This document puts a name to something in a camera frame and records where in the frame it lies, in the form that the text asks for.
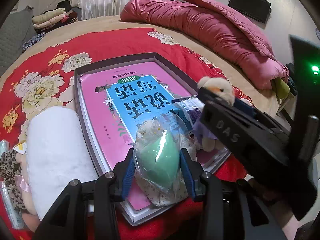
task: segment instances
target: red floral bedsheet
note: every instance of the red floral bedsheet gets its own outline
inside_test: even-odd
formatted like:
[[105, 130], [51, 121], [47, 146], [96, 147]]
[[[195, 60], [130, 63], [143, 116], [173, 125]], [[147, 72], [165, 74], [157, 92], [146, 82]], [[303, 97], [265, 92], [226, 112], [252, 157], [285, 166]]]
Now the red floral bedsheet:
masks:
[[[131, 28], [100, 33], [88, 33], [59, 44], [28, 58], [8, 77], [0, 93], [0, 140], [13, 147], [28, 135], [29, 121], [51, 106], [75, 109], [73, 71], [92, 62], [130, 54], [157, 52], [196, 82], [203, 76], [226, 78], [222, 71], [206, 58], [181, 46], [173, 38], [152, 28]], [[234, 87], [238, 98], [252, 104], [251, 99]], [[243, 178], [246, 171], [231, 156], [216, 172], [224, 180]], [[0, 205], [0, 215], [5, 217]], [[151, 221], [131, 227], [118, 214], [121, 239], [157, 239], [173, 233], [183, 220], [199, 213], [202, 205], [190, 199], [179, 203]], [[25, 232], [12, 229], [21, 240], [30, 239]]]

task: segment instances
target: pink ribbon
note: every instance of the pink ribbon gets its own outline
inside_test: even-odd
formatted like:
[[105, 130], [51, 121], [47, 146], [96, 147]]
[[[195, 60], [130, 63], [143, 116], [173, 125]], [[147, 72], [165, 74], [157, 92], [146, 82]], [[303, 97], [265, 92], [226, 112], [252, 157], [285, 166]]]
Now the pink ribbon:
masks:
[[20, 176], [20, 175], [15, 175], [14, 176], [14, 181], [18, 187], [18, 189], [26, 191], [26, 192], [31, 192], [30, 190], [30, 186], [26, 183], [26, 181], [24, 180], [24, 177]]

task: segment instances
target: leopard print fabric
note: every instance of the leopard print fabric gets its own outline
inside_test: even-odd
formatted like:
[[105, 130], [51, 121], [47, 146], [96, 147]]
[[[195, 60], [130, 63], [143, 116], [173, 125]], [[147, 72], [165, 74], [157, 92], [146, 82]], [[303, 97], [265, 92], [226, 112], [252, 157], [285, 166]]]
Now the leopard print fabric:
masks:
[[20, 164], [16, 161], [15, 150], [10, 150], [3, 153], [0, 158], [0, 177], [4, 179], [7, 185], [8, 193], [11, 198], [14, 209], [17, 211], [26, 210], [18, 187], [14, 182], [15, 175], [21, 175]]

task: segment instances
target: stuffed animal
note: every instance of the stuffed animal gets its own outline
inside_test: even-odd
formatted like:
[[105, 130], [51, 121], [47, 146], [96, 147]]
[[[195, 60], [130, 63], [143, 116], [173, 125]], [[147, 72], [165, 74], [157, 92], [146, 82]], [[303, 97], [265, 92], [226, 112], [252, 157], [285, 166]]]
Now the stuffed animal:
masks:
[[[235, 94], [233, 87], [228, 80], [224, 78], [203, 77], [198, 82], [198, 89], [201, 87], [206, 88], [227, 101], [230, 106], [233, 106], [235, 102]], [[211, 152], [214, 149], [220, 150], [224, 147], [218, 138], [215, 137], [199, 120], [194, 126], [194, 132], [195, 135], [197, 135], [198, 141], [202, 144], [204, 151]]]
[[29, 186], [29, 177], [28, 177], [28, 165], [26, 161], [27, 154], [16, 154], [16, 161], [20, 163], [21, 175], [16, 175], [14, 177], [15, 183], [20, 190], [20, 195], [22, 197], [23, 203], [30, 214], [23, 213], [22, 218], [27, 227], [31, 231], [35, 231], [37, 226], [40, 224], [40, 220], [36, 211], [36, 208], [33, 204], [31, 189]]

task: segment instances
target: pink comforter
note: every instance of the pink comforter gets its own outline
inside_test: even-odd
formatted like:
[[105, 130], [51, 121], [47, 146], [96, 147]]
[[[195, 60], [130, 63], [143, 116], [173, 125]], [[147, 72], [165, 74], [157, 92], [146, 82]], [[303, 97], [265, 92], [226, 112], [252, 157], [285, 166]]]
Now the pink comforter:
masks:
[[278, 62], [265, 35], [249, 19], [214, 0], [131, 0], [120, 14], [125, 22], [146, 22], [179, 30], [226, 60], [238, 64], [258, 89], [289, 71]]

